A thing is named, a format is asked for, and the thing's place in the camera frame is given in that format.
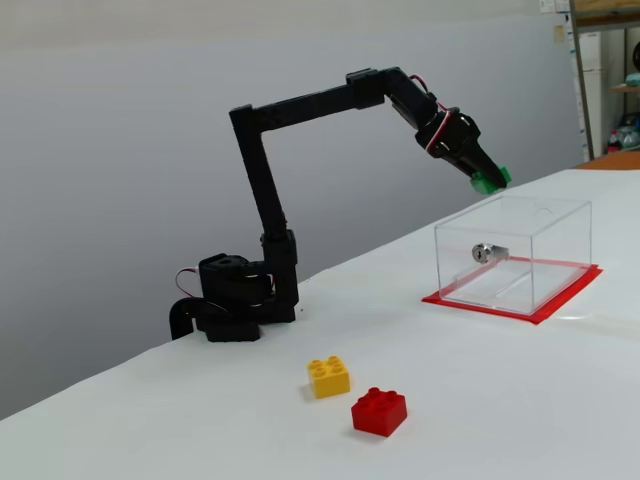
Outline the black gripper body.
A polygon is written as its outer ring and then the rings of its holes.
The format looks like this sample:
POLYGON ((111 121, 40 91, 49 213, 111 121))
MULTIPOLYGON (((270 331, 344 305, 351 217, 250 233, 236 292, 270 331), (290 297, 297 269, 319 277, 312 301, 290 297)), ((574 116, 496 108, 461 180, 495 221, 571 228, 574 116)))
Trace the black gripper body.
POLYGON ((461 160, 464 149, 477 143, 480 130, 459 107, 439 111, 415 134, 417 143, 432 157, 461 160))

